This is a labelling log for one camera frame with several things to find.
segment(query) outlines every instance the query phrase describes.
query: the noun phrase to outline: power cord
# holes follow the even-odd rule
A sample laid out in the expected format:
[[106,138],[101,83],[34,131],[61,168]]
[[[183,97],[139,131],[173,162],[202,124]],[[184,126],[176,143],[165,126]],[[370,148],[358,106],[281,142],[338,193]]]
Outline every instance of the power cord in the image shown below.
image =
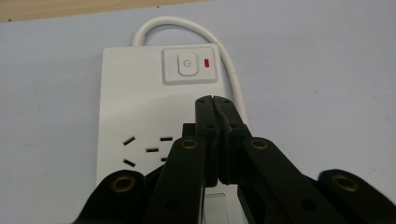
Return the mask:
[[227,73],[230,78],[235,106],[238,109],[238,112],[241,115],[242,120],[249,127],[250,125],[248,120],[248,112],[246,110],[246,105],[245,105],[245,99],[242,92],[242,87],[239,81],[239,77],[236,73],[233,59],[231,58],[228,50],[218,40],[218,38],[215,35],[213,35],[210,31],[208,31],[205,27],[203,27],[202,25],[196,22],[188,21],[179,17],[169,17],[169,16],[157,17],[145,22],[143,25],[139,27],[139,29],[137,29],[132,39],[132,46],[143,46],[145,44],[146,34],[151,29],[162,25],[175,25],[192,30],[195,33],[203,36],[210,43],[218,45],[220,51],[220,57],[224,62],[225,68],[227,69]]

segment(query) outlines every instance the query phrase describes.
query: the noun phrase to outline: electrical outlet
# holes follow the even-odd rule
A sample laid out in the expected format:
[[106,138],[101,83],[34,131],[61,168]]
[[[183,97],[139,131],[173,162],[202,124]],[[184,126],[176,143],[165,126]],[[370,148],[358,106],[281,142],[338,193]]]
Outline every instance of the electrical outlet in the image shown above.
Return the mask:
[[[205,95],[226,97],[214,44],[105,49],[97,184],[118,170],[147,175],[163,165]],[[236,187],[219,182],[206,193],[207,224],[243,222]]]

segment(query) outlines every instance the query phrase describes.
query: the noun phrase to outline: power switch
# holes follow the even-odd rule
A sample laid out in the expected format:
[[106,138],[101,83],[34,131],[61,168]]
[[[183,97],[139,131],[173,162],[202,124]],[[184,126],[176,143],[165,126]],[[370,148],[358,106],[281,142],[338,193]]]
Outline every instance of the power switch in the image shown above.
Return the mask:
[[180,53],[177,62],[178,72],[182,76],[194,76],[198,73],[197,55],[195,53]]

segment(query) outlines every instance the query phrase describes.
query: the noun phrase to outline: outlet slot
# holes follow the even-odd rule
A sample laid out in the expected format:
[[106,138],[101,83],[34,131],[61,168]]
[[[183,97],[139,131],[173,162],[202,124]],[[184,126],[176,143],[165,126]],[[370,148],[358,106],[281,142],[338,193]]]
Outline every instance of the outlet slot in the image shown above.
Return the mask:
[[126,146],[130,143],[132,143],[136,138],[134,136],[128,138],[128,140],[126,140],[125,142],[123,142],[123,144]]
[[162,142],[169,142],[169,141],[172,141],[172,140],[173,140],[172,136],[170,136],[170,137],[161,137],[160,138],[160,141],[162,141]]
[[146,152],[158,152],[160,151],[157,147],[146,148]]
[[130,166],[132,166],[132,167],[135,167],[135,166],[136,166],[136,164],[134,164],[134,163],[131,162],[131,161],[128,161],[127,159],[124,159],[123,163],[128,164],[128,165],[130,165]]

